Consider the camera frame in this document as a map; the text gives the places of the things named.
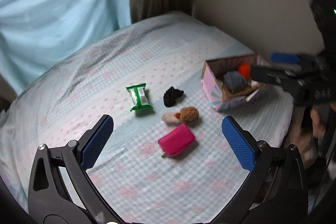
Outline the person's right hand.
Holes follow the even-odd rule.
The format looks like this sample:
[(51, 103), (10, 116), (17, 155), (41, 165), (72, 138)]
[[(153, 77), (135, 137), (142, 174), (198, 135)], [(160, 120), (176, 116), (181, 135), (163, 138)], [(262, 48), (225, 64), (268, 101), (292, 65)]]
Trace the person's right hand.
[(315, 138), (322, 138), (325, 135), (325, 126), (321, 122), (321, 117), (317, 109), (313, 106), (310, 111), (310, 117), (313, 125), (313, 136)]

